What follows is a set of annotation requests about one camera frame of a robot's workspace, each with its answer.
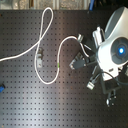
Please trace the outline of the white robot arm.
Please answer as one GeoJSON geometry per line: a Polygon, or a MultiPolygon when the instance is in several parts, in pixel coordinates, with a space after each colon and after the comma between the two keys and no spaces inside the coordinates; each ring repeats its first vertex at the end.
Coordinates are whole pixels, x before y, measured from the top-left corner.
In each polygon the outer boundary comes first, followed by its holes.
{"type": "Polygon", "coordinates": [[[100,26],[93,32],[93,40],[79,34],[77,41],[93,52],[85,53],[87,58],[73,60],[72,69],[78,69],[93,63],[99,68],[98,75],[104,81],[119,75],[119,68],[128,62],[128,8],[120,7],[109,18],[106,28],[100,26]]]}

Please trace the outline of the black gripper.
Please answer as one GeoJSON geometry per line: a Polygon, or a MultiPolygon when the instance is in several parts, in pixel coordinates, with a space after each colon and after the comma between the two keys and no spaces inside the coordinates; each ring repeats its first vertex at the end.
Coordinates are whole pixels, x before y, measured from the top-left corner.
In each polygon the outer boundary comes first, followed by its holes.
{"type": "MultiPolygon", "coordinates": [[[[77,37],[77,41],[83,45],[81,46],[82,50],[84,51],[84,46],[86,48],[89,48],[89,46],[87,45],[88,39],[85,38],[83,35],[79,34],[77,37]]],[[[85,66],[90,66],[90,65],[97,65],[98,62],[96,60],[96,56],[95,55],[91,55],[89,56],[85,51],[84,51],[84,57],[82,55],[77,55],[69,64],[70,68],[72,70],[76,70],[78,68],[82,68],[85,66]]]]}

